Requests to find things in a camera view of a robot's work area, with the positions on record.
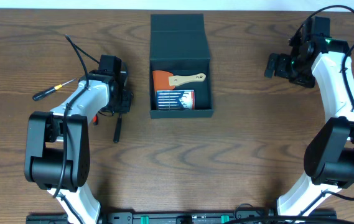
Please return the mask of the red handled pliers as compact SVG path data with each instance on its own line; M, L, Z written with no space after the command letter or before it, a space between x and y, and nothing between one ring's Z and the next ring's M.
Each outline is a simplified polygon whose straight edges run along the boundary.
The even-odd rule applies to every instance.
M96 126L98 124L98 116L95 115L93 118L93 125Z

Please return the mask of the small claw hammer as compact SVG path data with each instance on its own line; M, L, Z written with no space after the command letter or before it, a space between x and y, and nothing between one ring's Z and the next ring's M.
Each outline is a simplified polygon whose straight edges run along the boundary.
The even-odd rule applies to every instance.
M120 135L121 135L121 127L122 127L122 114L120 113L117 119L116 128L114 131L113 142L119 143Z

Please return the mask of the orange scraper wooden handle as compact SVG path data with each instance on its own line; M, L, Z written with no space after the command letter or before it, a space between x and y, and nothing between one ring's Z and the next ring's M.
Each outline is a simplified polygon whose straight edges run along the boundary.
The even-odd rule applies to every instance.
M152 72L154 81L154 90L173 90L177 86L184 85L186 83L203 82L206 79L206 74L198 73L194 75L174 75L173 73L154 70Z

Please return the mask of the blue screwdriver set case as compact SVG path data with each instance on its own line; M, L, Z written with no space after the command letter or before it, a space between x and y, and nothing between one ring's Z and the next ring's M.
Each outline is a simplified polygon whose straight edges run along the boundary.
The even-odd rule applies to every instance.
M158 110L194 110L195 92L193 90L158 90L156 106Z

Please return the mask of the black yellow screwdriver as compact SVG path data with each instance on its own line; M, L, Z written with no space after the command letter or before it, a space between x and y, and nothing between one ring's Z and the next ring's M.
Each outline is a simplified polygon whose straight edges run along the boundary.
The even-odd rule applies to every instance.
M68 85L69 83L74 82L74 81L75 81L75 78L74 78L74 79L71 79L71 80L69 80L69 81L67 81L67 82L65 82L65 83L61 83L61 84L59 84L59 85L52 86L52 87L50 87L50 88L48 88L48 89L46 89L46 90L42 90L42 91L36 93L36 94L32 97L32 99L33 99L34 101L42 100L43 98L45 98L45 97L51 95L52 93L58 91L58 90L61 89L63 86Z

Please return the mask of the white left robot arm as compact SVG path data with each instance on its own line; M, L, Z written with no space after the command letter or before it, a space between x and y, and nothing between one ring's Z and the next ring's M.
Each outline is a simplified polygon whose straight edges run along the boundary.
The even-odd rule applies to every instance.
M24 175L55 198L67 223L101 223L100 202L87 182L90 171L88 127L99 112L122 115L131 107L128 71L91 71L77 89L49 112L28 120Z

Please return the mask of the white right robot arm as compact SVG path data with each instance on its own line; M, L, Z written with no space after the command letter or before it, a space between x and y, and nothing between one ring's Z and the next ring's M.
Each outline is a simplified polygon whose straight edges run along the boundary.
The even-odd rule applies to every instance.
M346 41L315 36L292 43L290 54L270 54L265 77L319 86L325 124L304 154L304 173L277 200L277 214L307 216L327 197L354 184L354 79Z

